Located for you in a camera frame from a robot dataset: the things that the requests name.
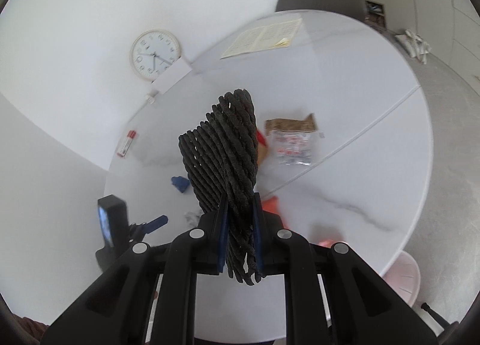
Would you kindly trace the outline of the grey paper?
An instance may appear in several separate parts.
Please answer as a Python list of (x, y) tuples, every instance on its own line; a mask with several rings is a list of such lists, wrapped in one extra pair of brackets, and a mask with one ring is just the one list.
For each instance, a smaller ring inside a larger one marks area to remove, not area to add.
[(200, 218), (202, 217), (203, 212), (187, 212), (185, 213), (185, 221), (189, 227), (197, 227), (199, 225)]

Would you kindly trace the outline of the blue wrapper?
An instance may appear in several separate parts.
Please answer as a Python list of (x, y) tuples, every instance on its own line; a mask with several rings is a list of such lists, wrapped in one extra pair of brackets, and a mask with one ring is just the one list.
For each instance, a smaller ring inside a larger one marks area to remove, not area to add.
[(183, 176), (171, 177), (171, 183), (180, 193), (185, 193), (191, 185), (190, 180)]

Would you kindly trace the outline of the orange red paper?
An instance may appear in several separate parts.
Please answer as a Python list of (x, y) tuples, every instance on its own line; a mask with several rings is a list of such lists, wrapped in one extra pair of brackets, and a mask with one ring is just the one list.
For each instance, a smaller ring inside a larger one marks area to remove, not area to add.
[(262, 200), (262, 209), (269, 213), (274, 213), (281, 219), (281, 223), (284, 228), (288, 229), (287, 221), (281, 215), (281, 211), (279, 210), (279, 199), (277, 196), (272, 196), (268, 199)]

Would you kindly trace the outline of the pink paper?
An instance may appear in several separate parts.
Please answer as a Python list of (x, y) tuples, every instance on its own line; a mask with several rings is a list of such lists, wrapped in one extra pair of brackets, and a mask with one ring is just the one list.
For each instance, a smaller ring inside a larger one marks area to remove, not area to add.
[(325, 239), (323, 241), (320, 241), (318, 243), (319, 246), (323, 247), (323, 248), (330, 248), (333, 244), (335, 243), (334, 240), (331, 240), (331, 239)]

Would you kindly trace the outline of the brown cardboard piece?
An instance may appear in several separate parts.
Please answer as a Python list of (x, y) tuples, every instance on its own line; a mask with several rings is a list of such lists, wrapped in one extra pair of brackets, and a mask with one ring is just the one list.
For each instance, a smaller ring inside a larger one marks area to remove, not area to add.
[(268, 156), (269, 149), (262, 143), (259, 143), (257, 148), (257, 165), (261, 165)]

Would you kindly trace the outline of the clear brown plastic bag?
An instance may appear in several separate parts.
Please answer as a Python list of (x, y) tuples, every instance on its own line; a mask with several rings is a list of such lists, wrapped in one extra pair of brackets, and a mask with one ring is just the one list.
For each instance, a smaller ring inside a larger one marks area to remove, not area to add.
[(318, 131), (314, 114), (301, 120), (273, 118), (264, 123), (264, 130), (280, 164), (312, 164), (313, 136)]

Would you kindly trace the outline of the white trash bin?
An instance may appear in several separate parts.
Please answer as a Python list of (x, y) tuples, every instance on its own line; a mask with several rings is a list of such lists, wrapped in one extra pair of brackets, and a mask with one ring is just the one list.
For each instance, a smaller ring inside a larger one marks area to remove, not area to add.
[(421, 288), (421, 272), (409, 253), (402, 251), (382, 278), (409, 307), (415, 304)]

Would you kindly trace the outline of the red white small box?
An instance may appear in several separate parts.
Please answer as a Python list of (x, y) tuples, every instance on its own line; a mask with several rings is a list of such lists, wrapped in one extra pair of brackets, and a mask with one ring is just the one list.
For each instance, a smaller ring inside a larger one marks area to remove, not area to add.
[(126, 137), (123, 138), (123, 140), (120, 141), (120, 144), (118, 145), (116, 149), (116, 155), (118, 157), (125, 157), (131, 144), (134, 142), (133, 140), (136, 138), (137, 132), (135, 130), (130, 130), (127, 134)]

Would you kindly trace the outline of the white card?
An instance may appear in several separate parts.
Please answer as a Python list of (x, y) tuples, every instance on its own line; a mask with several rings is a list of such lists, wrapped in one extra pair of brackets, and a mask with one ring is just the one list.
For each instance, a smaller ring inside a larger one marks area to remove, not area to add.
[(191, 63), (181, 57), (152, 83), (154, 93), (164, 94), (192, 71)]

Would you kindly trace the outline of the open yellow notebook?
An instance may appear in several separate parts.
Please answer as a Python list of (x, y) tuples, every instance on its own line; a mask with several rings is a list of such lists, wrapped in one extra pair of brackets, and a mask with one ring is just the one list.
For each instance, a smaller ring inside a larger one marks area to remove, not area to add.
[(221, 59), (290, 47), (302, 19), (273, 23), (242, 32), (221, 55)]

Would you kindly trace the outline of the white bag on floor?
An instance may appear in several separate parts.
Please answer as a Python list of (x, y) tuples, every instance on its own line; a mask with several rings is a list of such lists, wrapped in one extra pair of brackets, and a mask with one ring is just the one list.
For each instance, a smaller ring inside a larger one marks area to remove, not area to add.
[(427, 56), (431, 53), (431, 46), (422, 37), (407, 29), (403, 34), (395, 35), (394, 38), (408, 53), (409, 57), (415, 58), (423, 65), (427, 63)]

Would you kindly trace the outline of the round white wall clock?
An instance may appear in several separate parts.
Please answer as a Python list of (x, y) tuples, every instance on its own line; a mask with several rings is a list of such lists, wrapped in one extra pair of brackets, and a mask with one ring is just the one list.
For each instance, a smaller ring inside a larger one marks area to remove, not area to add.
[(181, 56), (180, 43), (171, 32), (152, 29), (134, 41), (129, 61), (136, 75), (153, 82)]

